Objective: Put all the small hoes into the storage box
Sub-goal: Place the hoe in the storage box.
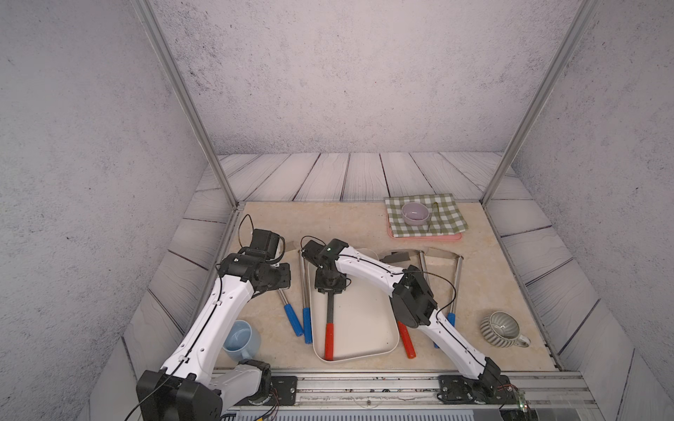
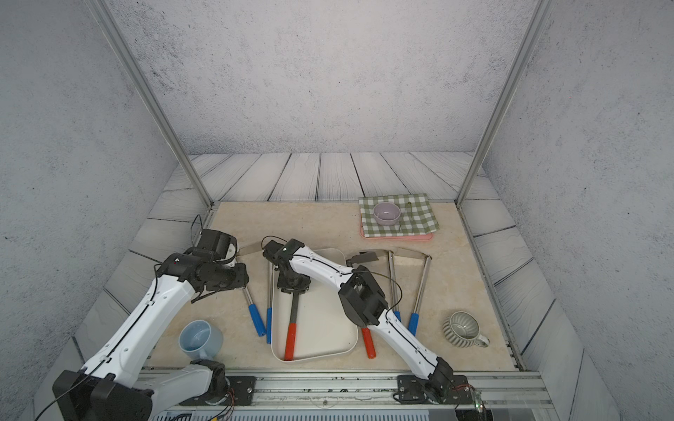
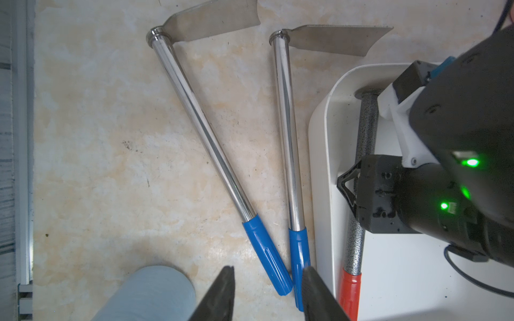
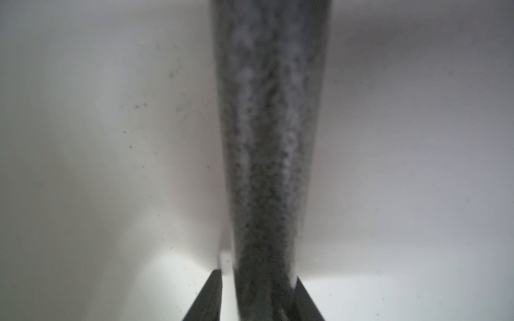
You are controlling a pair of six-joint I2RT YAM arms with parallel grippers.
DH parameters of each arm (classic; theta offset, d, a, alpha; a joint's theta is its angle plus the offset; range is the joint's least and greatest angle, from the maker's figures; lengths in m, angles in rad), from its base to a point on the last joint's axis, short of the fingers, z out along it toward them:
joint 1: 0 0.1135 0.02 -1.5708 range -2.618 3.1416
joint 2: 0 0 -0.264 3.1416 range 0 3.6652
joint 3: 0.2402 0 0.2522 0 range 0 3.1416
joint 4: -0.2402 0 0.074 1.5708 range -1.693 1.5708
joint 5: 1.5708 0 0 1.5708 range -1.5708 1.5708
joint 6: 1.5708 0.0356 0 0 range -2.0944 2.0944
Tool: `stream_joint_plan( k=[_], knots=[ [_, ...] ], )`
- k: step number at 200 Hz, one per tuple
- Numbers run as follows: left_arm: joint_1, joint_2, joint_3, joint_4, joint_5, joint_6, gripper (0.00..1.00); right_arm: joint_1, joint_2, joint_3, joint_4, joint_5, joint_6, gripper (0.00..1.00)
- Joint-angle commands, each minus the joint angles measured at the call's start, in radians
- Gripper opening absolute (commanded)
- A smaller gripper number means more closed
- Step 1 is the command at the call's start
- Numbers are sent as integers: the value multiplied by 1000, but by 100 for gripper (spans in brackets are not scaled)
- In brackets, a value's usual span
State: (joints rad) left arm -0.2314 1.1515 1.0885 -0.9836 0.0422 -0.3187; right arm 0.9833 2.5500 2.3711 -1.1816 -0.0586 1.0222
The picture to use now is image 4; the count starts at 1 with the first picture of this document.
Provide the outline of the white rectangular storage tray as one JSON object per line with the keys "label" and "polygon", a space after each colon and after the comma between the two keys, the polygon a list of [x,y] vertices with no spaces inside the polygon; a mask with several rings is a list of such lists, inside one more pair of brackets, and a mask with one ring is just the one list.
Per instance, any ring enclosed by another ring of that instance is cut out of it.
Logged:
{"label": "white rectangular storage tray", "polygon": [[[1,2],[1,319],[181,320],[224,270],[207,1]],[[298,273],[326,320],[513,319],[513,2],[335,1]]]}

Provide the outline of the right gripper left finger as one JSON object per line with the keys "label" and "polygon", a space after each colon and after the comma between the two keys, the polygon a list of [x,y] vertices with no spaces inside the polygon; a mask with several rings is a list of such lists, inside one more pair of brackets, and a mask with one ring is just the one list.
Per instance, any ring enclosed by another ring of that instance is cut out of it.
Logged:
{"label": "right gripper left finger", "polygon": [[222,290],[222,270],[213,270],[183,321],[220,321]]}

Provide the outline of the red handled hoe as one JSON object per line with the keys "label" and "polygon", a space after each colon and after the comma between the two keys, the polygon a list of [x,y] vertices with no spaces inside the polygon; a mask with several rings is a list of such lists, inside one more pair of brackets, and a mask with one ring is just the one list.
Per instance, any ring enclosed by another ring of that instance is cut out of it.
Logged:
{"label": "red handled hoe", "polygon": [[213,1],[241,320],[291,320],[330,1]]}

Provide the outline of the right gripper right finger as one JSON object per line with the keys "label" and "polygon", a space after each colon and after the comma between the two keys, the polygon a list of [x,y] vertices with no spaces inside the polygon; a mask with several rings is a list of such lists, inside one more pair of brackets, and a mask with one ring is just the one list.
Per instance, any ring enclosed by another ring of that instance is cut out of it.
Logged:
{"label": "right gripper right finger", "polygon": [[291,309],[286,313],[289,321],[324,321],[324,317],[316,307],[307,289],[297,278],[297,285],[294,291],[294,302]]}

